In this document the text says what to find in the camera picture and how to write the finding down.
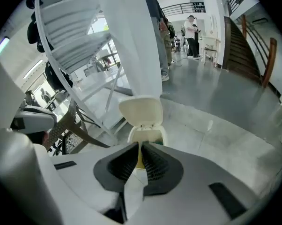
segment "ceiling light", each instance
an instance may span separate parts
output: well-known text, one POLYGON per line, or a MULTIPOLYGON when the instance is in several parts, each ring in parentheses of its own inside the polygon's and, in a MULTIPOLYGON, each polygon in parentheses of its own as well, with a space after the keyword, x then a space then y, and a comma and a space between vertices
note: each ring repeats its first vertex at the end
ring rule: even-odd
POLYGON ((5 46, 8 44, 8 42, 10 41, 10 39, 8 37, 5 37, 1 43, 0 43, 0 53, 1 51, 5 48, 5 46))
POLYGON ((30 75, 30 73, 41 63, 43 62, 43 60, 40 60, 38 63, 36 63, 29 71, 28 73, 23 77, 23 79, 26 79, 28 77, 28 75, 30 75))

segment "white plastic container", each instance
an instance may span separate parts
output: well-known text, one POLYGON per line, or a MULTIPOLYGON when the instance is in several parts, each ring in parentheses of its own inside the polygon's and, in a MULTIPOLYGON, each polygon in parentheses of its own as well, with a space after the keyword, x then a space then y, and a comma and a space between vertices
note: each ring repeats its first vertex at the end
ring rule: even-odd
POLYGON ((128 143, 139 143, 137 168, 144 168, 142 163, 142 142, 168 145, 167 134, 163 126, 163 107, 161 101, 154 97, 138 96, 119 103, 119 109, 127 122, 133 126, 128 143))

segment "person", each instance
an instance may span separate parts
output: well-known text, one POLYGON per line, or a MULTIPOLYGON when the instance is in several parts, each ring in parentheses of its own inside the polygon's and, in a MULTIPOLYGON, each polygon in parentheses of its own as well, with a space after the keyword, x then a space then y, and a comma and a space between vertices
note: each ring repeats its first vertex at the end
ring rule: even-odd
POLYGON ((154 27, 156 45, 159 53, 162 82, 165 82, 169 80, 168 71, 167 71, 168 69, 167 54, 166 54, 165 44, 161 37, 159 28, 165 29, 165 27, 167 28, 167 26, 164 22, 163 12, 158 1, 157 0, 145 0, 145 1, 154 27))
POLYGON ((180 66, 180 63, 175 63, 175 61, 172 60, 172 54, 171 54, 172 48, 175 47, 175 44, 174 44, 174 36, 175 36, 174 27, 173 27, 172 23, 169 22, 167 17, 164 17, 164 21, 165 21, 165 24, 167 25, 167 28, 168 28, 168 31, 169 31, 169 38, 170 38, 170 48, 169 48, 169 46, 167 46, 167 48, 166 48, 168 67, 171 65, 171 63, 174 63, 177 66, 180 66))
POLYGON ((41 107, 40 104, 36 101, 35 95, 32 90, 25 92, 25 101, 27 105, 41 107))
POLYGON ((47 91, 44 91, 43 88, 41 89, 41 97, 46 103, 49 103, 51 100, 51 96, 49 95, 47 91))
POLYGON ((189 50, 188 50, 188 58, 191 58, 193 55, 194 59, 199 59, 198 57, 198 51, 197 51, 197 45, 195 41, 195 32, 198 31, 196 27, 193 27, 194 22, 194 16, 190 15, 188 16, 188 20, 185 21, 184 28, 185 28, 185 38, 188 41, 189 44, 189 50))
POLYGON ((174 36, 175 42, 175 52, 180 52, 180 39, 175 35, 174 36))
POLYGON ((165 21, 165 25, 162 23, 160 24, 160 33, 161 33, 161 37, 162 40, 164 42, 165 45, 165 49, 166 49, 166 55, 167 55, 167 64, 168 67, 170 67, 171 62, 172 62, 172 54, 171 54, 171 37, 170 37, 170 30, 168 27, 168 19, 164 18, 165 21))
POLYGON ((196 41, 196 48, 197 48, 197 53, 199 54, 199 42, 198 42, 198 33, 200 33, 200 30, 198 30, 198 27, 196 24, 193 24, 193 27, 197 28, 197 31, 195 32, 194 39, 196 41))

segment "wooden stair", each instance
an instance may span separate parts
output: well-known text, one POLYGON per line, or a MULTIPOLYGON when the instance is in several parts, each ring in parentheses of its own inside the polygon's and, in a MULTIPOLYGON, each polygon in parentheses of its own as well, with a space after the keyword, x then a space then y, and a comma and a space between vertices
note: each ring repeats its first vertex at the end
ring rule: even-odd
POLYGON ((240 29, 225 17, 226 43, 224 68, 261 83, 261 75, 256 59, 240 29))

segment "black rubber pad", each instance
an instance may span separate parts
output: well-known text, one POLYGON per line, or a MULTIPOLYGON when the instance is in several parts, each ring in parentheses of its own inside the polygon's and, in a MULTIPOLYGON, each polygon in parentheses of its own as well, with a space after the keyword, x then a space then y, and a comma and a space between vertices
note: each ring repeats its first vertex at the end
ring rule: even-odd
POLYGON ((59 170, 59 169, 71 167, 71 166, 74 166, 74 165, 76 165, 76 163, 74 161, 69 161, 69 162, 65 162, 65 163, 58 163, 58 164, 55 164, 54 166, 57 170, 59 170))
POLYGON ((232 220, 246 212, 246 208, 222 183, 216 182, 209 187, 232 220))

